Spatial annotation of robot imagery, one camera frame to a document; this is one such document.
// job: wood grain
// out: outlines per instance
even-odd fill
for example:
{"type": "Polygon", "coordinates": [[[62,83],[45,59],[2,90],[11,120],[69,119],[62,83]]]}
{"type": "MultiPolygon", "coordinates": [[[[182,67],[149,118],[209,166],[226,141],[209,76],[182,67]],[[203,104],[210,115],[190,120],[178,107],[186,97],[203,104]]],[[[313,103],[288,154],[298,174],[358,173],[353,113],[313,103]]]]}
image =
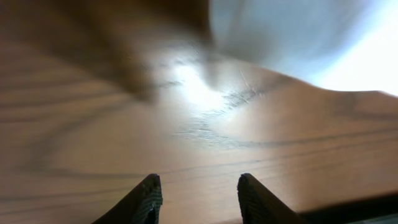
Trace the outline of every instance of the wood grain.
{"type": "Polygon", "coordinates": [[[134,2],[88,4],[81,24],[1,7],[0,223],[91,223],[153,172],[161,223],[241,223],[245,172],[297,212],[397,192],[396,98],[214,54],[134,2]]]}

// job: wooden surface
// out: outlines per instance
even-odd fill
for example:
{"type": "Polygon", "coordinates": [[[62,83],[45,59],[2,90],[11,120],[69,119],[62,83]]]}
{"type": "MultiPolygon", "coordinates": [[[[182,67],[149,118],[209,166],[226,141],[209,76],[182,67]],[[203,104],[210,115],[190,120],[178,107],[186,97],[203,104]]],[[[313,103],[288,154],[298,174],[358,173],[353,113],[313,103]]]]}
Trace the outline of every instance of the wooden surface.
{"type": "Polygon", "coordinates": [[[162,224],[241,223],[244,172],[298,212],[397,192],[397,98],[213,54],[134,3],[2,3],[0,223],[91,223],[153,172],[162,224]]]}

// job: white object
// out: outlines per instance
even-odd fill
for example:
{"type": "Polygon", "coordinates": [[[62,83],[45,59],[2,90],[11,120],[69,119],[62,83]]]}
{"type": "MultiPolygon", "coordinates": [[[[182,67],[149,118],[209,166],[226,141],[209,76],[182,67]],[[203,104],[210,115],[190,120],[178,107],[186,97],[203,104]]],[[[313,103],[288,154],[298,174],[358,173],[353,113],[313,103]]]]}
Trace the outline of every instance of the white object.
{"type": "Polygon", "coordinates": [[[398,95],[398,0],[212,0],[224,53],[330,90],[398,95]]]}

